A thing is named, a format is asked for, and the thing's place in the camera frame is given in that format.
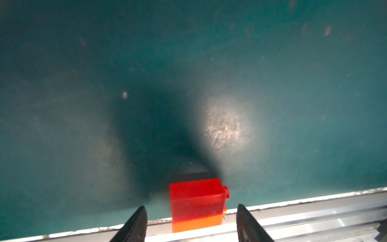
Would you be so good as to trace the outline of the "red lego bottom brick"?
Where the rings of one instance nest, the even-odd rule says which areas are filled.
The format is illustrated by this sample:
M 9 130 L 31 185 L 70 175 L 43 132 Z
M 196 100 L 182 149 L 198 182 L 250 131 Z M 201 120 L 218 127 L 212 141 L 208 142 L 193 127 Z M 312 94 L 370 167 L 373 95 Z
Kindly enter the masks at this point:
M 219 226 L 230 192 L 219 178 L 172 183 L 169 186 L 172 232 Z

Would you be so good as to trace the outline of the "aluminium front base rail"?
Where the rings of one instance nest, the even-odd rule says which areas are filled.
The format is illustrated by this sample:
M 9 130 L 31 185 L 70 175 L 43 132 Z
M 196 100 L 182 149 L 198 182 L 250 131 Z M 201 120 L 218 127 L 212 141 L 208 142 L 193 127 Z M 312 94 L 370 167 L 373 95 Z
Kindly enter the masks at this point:
M 350 193 L 246 207 L 274 242 L 384 242 L 387 190 Z M 173 233 L 171 218 L 149 221 L 145 242 L 238 242 L 237 209 L 223 223 Z M 17 237 L 18 242 L 110 242 L 125 223 L 77 231 Z

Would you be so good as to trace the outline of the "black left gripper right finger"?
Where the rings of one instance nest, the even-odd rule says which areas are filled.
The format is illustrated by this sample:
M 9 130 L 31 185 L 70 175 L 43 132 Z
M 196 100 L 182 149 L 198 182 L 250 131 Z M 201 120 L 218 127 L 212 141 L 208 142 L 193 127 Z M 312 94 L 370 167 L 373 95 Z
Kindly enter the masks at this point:
M 243 204 L 238 205 L 236 225 L 239 242 L 274 242 Z

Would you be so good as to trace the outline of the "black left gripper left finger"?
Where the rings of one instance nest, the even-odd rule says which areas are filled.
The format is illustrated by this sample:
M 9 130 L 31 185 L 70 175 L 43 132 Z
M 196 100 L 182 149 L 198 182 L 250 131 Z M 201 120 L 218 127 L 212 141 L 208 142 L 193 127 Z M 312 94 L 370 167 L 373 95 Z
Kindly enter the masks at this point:
M 144 206 L 139 207 L 110 242 L 144 242 L 148 217 Z

